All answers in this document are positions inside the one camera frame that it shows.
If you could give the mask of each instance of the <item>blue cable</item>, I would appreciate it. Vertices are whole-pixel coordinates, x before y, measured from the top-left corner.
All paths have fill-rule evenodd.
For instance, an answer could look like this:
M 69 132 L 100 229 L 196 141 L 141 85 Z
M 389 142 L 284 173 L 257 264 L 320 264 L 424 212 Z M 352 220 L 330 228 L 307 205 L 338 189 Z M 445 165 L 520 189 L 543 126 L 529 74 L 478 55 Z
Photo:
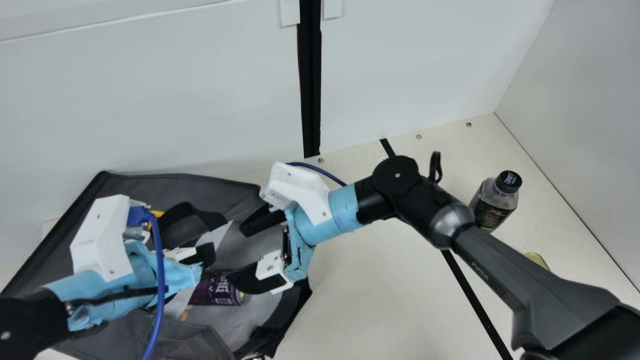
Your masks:
M 335 181 L 336 183 L 338 183 L 340 186 L 347 186 L 347 183 L 345 183 L 344 181 L 338 179 L 337 177 L 335 177 L 332 173 L 330 173 L 329 171 L 323 169 L 323 168 L 319 168 L 317 166 L 311 165 L 311 164 L 307 164 L 307 163 L 301 163 L 299 161 L 294 161 L 292 163 L 287 163 L 287 165 L 291 165 L 293 167 L 305 167 L 305 168 L 310 168 L 313 171 L 319 172 L 320 174 L 328 177 L 329 179 Z
M 160 325 L 164 316 L 164 254 L 162 252 L 162 241 L 160 240 L 160 228 L 156 217 L 147 213 L 146 219 L 151 223 L 151 231 L 154 236 L 154 246 L 156 247 L 156 259 L 157 259 L 157 280 L 158 280 L 158 301 L 156 306 L 156 316 L 154 317 L 154 326 L 147 342 L 145 352 L 142 354 L 142 360 L 151 359 L 151 355 L 154 353 L 158 336 L 160 335 Z

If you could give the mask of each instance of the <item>white bracket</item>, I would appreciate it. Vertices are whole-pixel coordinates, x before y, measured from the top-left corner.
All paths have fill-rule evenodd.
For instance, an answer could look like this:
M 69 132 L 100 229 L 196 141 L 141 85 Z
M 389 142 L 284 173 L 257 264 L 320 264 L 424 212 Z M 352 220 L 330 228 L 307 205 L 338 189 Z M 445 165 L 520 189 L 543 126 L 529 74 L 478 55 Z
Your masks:
M 329 187 L 315 172 L 275 163 L 267 183 L 260 188 L 262 200 L 284 210 L 292 201 L 297 202 L 314 225 L 331 220 Z
M 93 270 L 111 282 L 133 273 L 122 238 L 129 206 L 125 195 L 95 199 L 69 247 L 74 274 Z
M 165 249 L 163 252 L 165 258 L 174 260 L 177 263 L 198 253 L 194 247 L 177 247 L 173 250 Z
M 265 256 L 262 256 L 258 261 L 257 268 L 255 269 L 255 277 L 258 280 L 264 280 L 274 275 L 280 275 L 284 279 L 286 284 L 282 285 L 279 288 L 271 290 L 272 294 L 281 293 L 293 287 L 293 282 L 291 282 L 291 280 L 289 280 L 289 278 L 284 275 L 284 260 L 282 259 L 281 250 L 276 250 L 274 252 L 266 254 Z
M 342 16 L 342 0 L 324 0 L 323 2 L 324 20 Z
M 280 23 L 283 27 L 300 23 L 300 0 L 280 0 Z

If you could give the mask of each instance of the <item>bottle label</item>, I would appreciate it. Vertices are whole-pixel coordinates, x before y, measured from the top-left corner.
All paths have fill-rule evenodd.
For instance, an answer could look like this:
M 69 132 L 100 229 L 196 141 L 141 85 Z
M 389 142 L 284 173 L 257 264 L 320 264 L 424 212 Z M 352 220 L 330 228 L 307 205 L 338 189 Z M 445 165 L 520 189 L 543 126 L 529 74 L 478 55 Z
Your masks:
M 476 225 L 481 229 L 493 231 L 498 227 L 513 210 L 505 210 L 489 205 L 482 200 L 477 200 L 477 206 L 474 210 L 476 216 Z

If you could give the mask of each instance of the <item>purple can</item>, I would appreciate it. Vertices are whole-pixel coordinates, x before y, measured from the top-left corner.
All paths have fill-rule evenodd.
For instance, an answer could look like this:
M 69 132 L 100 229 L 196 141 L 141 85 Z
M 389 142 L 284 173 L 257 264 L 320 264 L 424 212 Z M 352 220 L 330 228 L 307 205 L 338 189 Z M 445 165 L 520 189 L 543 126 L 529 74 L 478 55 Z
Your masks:
M 189 304 L 191 305 L 228 305 L 246 304 L 251 295 L 236 289 L 227 280 L 230 270 L 214 270 L 207 272 L 205 279 L 196 285 Z

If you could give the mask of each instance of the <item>light blue robot arm segment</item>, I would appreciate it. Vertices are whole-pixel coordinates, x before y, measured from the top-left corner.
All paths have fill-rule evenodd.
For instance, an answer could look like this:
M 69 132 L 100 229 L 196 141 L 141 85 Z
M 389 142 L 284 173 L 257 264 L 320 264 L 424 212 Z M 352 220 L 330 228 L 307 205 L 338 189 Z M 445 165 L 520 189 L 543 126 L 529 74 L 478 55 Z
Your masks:
M 133 273 L 111 282 L 106 282 L 97 272 L 87 270 L 45 285 L 63 302 L 77 299 L 99 299 L 106 295 L 121 293 L 128 289 L 153 288 L 156 281 L 156 257 L 141 241 L 125 244 Z M 183 265 L 171 259 L 164 259 L 168 298 L 178 291 L 195 286 L 200 281 L 200 264 Z M 69 331 L 80 331 L 123 317 L 138 307 L 157 304 L 157 295 L 145 295 L 120 299 L 101 305 L 81 305 L 69 307 Z
M 307 277 L 315 246 L 340 234 L 361 228 L 358 221 L 358 199 L 353 184 L 329 193 L 329 207 L 333 218 L 313 225 L 305 211 L 295 202 L 285 210 L 289 223 L 291 242 L 291 264 L 285 268 L 285 275 L 295 282 Z

